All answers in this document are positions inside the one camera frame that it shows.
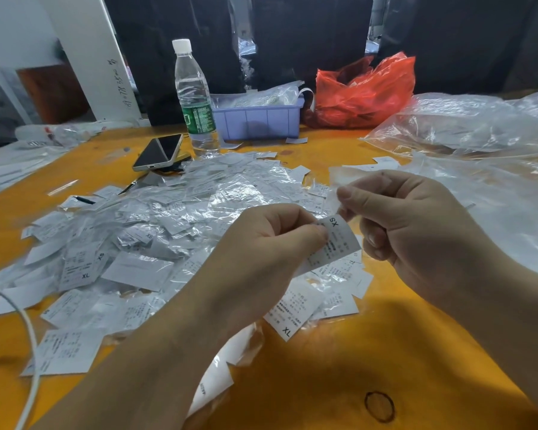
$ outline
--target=red plastic bag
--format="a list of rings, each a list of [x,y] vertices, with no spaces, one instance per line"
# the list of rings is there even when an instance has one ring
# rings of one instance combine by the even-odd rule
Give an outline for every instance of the red plastic bag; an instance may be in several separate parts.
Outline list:
[[[414,57],[398,53],[373,69],[364,57],[339,71],[317,71],[315,111],[303,111],[312,128],[373,128],[402,109],[414,89]]]

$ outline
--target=white cable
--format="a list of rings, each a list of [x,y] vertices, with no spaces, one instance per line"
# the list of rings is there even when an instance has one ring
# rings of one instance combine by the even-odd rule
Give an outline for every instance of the white cable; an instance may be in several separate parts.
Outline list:
[[[32,376],[32,384],[30,385],[30,393],[28,394],[28,400],[26,400],[26,405],[24,406],[24,409],[22,410],[22,414],[20,415],[20,418],[18,419],[18,423],[15,426],[15,430],[23,430],[24,426],[26,425],[26,420],[28,420],[28,415],[30,414],[30,411],[32,410],[32,406],[34,405],[34,401],[36,400],[36,394],[38,393],[38,385],[40,383],[40,366],[42,362],[39,362],[38,353],[36,352],[38,348],[38,342],[36,341],[36,332],[34,331],[34,327],[32,327],[32,323],[30,322],[30,318],[28,317],[28,314],[25,310],[21,309],[16,303],[12,301],[6,294],[4,294],[0,290],[0,296],[4,297],[4,299],[16,310],[17,313],[20,314],[20,317],[22,320],[24,320],[24,323],[26,324],[26,329],[28,331],[28,337],[30,339],[30,347],[32,348],[32,356],[34,357],[34,375]]]

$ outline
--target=water bottle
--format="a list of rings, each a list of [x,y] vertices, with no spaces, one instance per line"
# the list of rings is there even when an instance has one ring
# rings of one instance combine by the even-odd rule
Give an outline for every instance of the water bottle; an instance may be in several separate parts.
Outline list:
[[[177,55],[175,89],[193,150],[200,157],[213,155],[219,151],[219,140],[207,81],[192,56],[189,39],[176,39],[172,44]]]

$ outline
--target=smartphone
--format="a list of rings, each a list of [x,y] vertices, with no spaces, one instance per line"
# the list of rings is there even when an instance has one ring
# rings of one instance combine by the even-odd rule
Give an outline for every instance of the smartphone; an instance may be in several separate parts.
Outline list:
[[[136,172],[171,166],[181,146],[181,134],[156,137],[143,150],[133,165]]]

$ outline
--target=forearm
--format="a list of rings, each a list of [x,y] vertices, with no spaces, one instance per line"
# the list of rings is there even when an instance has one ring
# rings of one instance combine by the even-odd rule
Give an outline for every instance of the forearm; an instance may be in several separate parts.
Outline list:
[[[181,428],[201,376],[229,334],[202,289],[188,283],[33,430]]]
[[[467,288],[451,315],[538,406],[538,274],[506,257]]]

